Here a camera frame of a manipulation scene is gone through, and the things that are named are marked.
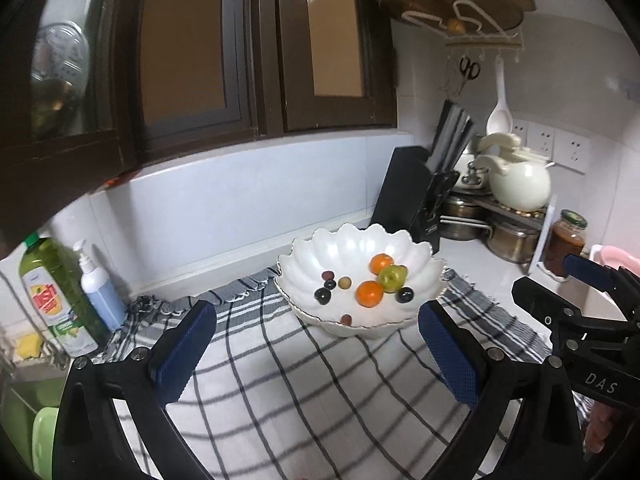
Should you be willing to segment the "person right hand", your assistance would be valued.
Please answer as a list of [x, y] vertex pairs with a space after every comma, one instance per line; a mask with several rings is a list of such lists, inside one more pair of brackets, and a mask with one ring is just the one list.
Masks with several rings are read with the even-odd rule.
[[585, 435], [585, 446], [589, 452], [599, 454], [603, 450], [605, 440], [611, 433], [615, 415], [614, 408], [600, 402], [593, 404]]

